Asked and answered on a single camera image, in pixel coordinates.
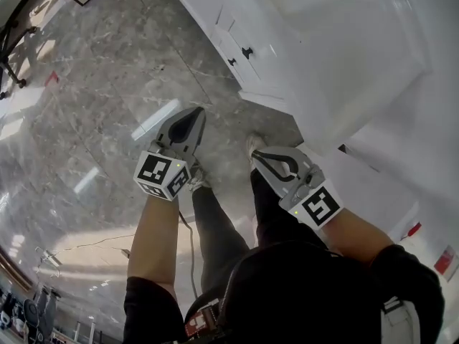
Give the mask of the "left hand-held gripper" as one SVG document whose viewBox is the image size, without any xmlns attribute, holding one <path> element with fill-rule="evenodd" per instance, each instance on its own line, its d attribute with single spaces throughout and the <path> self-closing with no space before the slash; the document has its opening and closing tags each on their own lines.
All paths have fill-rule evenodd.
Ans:
<svg viewBox="0 0 459 344">
<path fill-rule="evenodd" d="M 190 182 L 194 152 L 201 143 L 206 113 L 191 107 L 166 120 L 148 150 L 141 152 L 133 180 L 150 196 L 173 201 Z"/>
</svg>

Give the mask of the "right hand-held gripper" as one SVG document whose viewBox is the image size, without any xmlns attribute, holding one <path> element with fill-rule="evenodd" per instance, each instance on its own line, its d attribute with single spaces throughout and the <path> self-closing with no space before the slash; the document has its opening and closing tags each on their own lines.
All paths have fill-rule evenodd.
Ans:
<svg viewBox="0 0 459 344">
<path fill-rule="evenodd" d="M 252 160 L 281 197 L 280 207 L 313 230 L 320 230 L 343 209 L 332 182 L 300 150 L 269 146 L 254 150 Z"/>
</svg>

